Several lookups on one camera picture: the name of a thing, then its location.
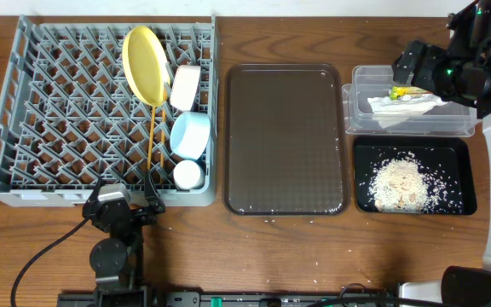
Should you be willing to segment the green snack wrapper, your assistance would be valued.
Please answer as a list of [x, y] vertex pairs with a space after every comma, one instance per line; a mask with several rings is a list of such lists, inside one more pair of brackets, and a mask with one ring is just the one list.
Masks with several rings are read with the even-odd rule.
[[393, 86], [389, 91], [389, 98], [392, 101], [411, 101], [431, 95], [428, 90], [423, 90], [413, 86]]

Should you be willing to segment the white paper napkin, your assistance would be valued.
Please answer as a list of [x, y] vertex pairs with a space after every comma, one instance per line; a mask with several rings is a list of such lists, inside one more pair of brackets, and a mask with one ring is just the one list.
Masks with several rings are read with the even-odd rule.
[[434, 107], [447, 104], [440, 97], [432, 94], [411, 101], [392, 101], [388, 96], [368, 98], [367, 101], [373, 111], [373, 118], [383, 129], [427, 113]]

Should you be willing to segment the yellow plate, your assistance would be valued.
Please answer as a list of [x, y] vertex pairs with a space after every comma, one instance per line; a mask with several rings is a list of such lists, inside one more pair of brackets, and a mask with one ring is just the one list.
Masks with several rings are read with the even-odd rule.
[[123, 69], [134, 95], [143, 103], [159, 107], [166, 99], [170, 82], [165, 50], [147, 26], [133, 28], [124, 38]]

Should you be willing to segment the light blue bowl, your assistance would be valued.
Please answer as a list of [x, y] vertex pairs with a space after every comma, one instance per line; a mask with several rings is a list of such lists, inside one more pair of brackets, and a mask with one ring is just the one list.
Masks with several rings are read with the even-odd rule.
[[206, 113], [182, 113], [172, 126], [170, 149], [183, 159], [197, 160], [204, 152], [211, 133]]

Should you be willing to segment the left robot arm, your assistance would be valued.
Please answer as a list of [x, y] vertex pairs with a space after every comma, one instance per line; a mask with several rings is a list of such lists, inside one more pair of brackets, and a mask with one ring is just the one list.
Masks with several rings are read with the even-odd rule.
[[106, 185], [98, 180], [83, 206], [83, 217], [108, 237], [90, 252], [95, 272], [94, 306], [157, 306], [159, 294], [144, 281], [144, 239], [142, 229], [156, 223], [165, 203], [152, 176], [144, 183], [146, 206], [133, 209], [122, 184]]

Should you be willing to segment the white cup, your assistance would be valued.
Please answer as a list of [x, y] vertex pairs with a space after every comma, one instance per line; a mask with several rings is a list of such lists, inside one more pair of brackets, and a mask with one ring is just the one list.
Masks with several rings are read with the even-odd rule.
[[174, 170], [175, 185], [181, 190], [201, 188], [205, 182], [204, 170], [192, 160], [179, 162]]

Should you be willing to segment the wooden chopstick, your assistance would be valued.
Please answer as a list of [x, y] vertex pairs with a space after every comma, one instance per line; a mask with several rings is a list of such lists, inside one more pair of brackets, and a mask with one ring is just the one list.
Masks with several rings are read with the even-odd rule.
[[[164, 90], [164, 95], [163, 95], [163, 102], [165, 102], [166, 98], [167, 98], [167, 91]], [[162, 115], [161, 115], [161, 124], [165, 124], [165, 120], [166, 120], [166, 113], [165, 113], [165, 110], [162, 109]], [[159, 141], [159, 144], [161, 145], [161, 148], [165, 148], [165, 133], [164, 132], [161, 132], [161, 135], [160, 135], [160, 141]], [[163, 153], [163, 150], [160, 149], [159, 150], [159, 157], [160, 157], [160, 167], [162, 169], [164, 169], [164, 161], [165, 161], [165, 157], [164, 157], [164, 153]]]
[[147, 151], [147, 171], [151, 170], [152, 156], [153, 156], [153, 138], [154, 138], [154, 128], [156, 124], [156, 107], [151, 107], [151, 118], [149, 125], [149, 139], [148, 139], [148, 151]]

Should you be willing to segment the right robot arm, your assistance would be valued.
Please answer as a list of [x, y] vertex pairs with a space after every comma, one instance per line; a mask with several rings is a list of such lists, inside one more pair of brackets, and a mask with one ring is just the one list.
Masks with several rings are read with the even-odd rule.
[[443, 306], [491, 306], [491, 0], [475, 0], [448, 17], [453, 31], [445, 49], [410, 42], [392, 64], [398, 84], [415, 87], [466, 107], [482, 121], [488, 146], [490, 220], [480, 269], [450, 266], [441, 281]]

